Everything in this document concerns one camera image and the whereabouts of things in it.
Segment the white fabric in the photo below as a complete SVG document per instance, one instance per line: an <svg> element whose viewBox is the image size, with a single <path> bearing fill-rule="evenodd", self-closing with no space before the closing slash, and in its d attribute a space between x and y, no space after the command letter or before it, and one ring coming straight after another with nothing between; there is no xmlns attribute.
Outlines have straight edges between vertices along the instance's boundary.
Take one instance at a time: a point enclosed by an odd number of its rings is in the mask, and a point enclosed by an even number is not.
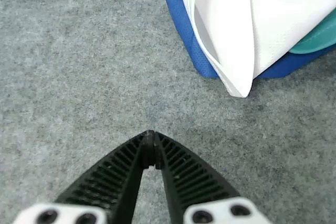
<svg viewBox="0 0 336 224"><path fill-rule="evenodd" d="M336 0L183 0L196 39L228 92L253 78L336 8Z"/></svg>

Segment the folded towel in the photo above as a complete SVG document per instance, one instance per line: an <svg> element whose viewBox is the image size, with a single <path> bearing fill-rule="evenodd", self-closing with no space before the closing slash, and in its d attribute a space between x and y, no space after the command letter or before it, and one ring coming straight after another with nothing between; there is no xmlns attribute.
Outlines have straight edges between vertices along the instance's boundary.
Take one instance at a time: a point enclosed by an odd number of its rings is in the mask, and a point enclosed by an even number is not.
<svg viewBox="0 0 336 224"><path fill-rule="evenodd" d="M175 26L179 34L181 35L188 53L190 54L195 68L202 74L207 77L217 76L216 72L206 60L198 41L195 39L194 30L192 29L190 17L187 15L187 11L184 8L183 0L167 0L170 13L174 20ZM328 47L325 50L318 51L314 54L297 55L287 54L285 57L277 61L273 66L267 69L264 73L260 74L260 77L281 77L289 72L293 71L295 68L301 66L302 64L312 60L313 58L318 57L327 50L330 50L332 47Z"/></svg>

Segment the blue cloth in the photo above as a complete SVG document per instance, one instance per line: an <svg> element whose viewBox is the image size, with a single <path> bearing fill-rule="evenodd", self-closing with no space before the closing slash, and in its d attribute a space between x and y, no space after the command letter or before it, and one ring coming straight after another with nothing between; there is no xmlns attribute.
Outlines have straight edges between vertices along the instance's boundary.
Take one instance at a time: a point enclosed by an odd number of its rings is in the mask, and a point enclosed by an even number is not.
<svg viewBox="0 0 336 224"><path fill-rule="evenodd" d="M188 14L184 8L183 0L166 0L166 2L176 30L183 40L184 46L190 55L195 69L204 77L218 77L216 71L199 47ZM298 55L289 52L261 73L258 78L284 77L333 48L336 48L336 44L310 54Z"/></svg>

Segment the carpet floor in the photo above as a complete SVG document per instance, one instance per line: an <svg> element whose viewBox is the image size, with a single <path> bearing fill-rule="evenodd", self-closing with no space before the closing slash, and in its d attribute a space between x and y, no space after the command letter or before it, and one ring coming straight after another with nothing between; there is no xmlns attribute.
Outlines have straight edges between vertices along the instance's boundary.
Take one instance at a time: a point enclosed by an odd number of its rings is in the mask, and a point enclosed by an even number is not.
<svg viewBox="0 0 336 224"><path fill-rule="evenodd" d="M193 68L165 0L0 0L0 222L154 129L275 224L336 219L336 51L248 98ZM144 173L134 223L169 223Z"/></svg>

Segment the teal fabric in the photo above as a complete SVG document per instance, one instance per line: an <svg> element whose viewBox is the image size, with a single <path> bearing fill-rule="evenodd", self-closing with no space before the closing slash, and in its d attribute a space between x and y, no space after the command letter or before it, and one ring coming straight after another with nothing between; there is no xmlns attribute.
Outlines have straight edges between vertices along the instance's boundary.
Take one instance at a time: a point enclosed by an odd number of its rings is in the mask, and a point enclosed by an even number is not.
<svg viewBox="0 0 336 224"><path fill-rule="evenodd" d="M336 9L291 50L293 54L309 54L336 44Z"/></svg>

